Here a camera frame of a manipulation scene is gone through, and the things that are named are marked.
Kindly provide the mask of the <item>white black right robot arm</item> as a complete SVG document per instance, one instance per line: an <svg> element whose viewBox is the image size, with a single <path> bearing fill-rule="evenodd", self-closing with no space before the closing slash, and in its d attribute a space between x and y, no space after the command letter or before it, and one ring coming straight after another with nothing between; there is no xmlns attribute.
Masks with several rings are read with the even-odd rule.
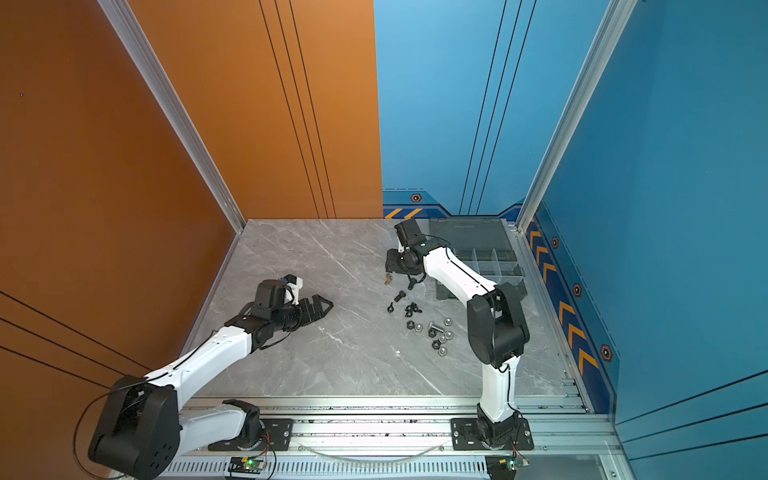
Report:
<svg viewBox="0 0 768 480"><path fill-rule="evenodd" d="M464 304L468 343L482 364L480 440L492 449L533 450L532 431L514 399L517 367L531 338L519 289L481 276L432 241L388 250L385 270L431 277Z"/></svg>

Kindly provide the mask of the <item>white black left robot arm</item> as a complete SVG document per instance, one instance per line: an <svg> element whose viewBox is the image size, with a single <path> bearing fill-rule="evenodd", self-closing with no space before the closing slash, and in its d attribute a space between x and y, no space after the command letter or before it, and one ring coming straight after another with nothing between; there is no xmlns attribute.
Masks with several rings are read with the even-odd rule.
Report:
<svg viewBox="0 0 768 480"><path fill-rule="evenodd" d="M318 294L267 308L250 302L193 351L142 378L118 380L104 396L89 460L119 476L154 479L177 456L202 447L263 447L266 431L256 405L229 399L197 413L182 409L231 365L274 346L275 332L291 334L324 318L333 307Z"/></svg>

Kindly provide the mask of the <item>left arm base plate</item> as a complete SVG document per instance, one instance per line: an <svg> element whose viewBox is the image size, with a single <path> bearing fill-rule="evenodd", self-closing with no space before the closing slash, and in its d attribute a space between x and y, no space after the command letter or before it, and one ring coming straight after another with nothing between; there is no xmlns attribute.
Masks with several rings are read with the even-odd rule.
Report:
<svg viewBox="0 0 768 480"><path fill-rule="evenodd" d="M294 421L290 418L268 418L247 421L241 433L230 440L207 446L214 452L284 452L289 449Z"/></svg>

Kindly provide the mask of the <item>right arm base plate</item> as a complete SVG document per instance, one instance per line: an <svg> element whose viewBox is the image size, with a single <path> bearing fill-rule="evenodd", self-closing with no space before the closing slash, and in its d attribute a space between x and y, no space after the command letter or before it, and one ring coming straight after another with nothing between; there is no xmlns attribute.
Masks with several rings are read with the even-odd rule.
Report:
<svg viewBox="0 0 768 480"><path fill-rule="evenodd" d="M535 448L528 420L517 414L497 423L480 417L452 418L450 427L452 446L457 451L532 451Z"/></svg>

